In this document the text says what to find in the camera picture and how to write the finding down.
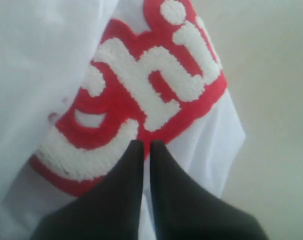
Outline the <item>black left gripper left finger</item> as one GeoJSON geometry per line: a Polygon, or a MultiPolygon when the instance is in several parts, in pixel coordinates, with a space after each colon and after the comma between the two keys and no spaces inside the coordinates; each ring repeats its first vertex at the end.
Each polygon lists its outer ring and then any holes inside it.
{"type": "Polygon", "coordinates": [[[144,182],[144,145],[132,140],[89,192],[43,218],[33,240],[136,240],[144,182]]]}

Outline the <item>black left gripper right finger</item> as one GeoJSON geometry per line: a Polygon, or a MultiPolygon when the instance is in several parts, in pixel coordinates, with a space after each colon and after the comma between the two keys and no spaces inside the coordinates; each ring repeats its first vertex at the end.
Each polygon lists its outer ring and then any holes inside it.
{"type": "Polygon", "coordinates": [[[250,214],[209,193],[162,141],[150,145],[150,190],[158,240],[265,240],[250,214]]]}

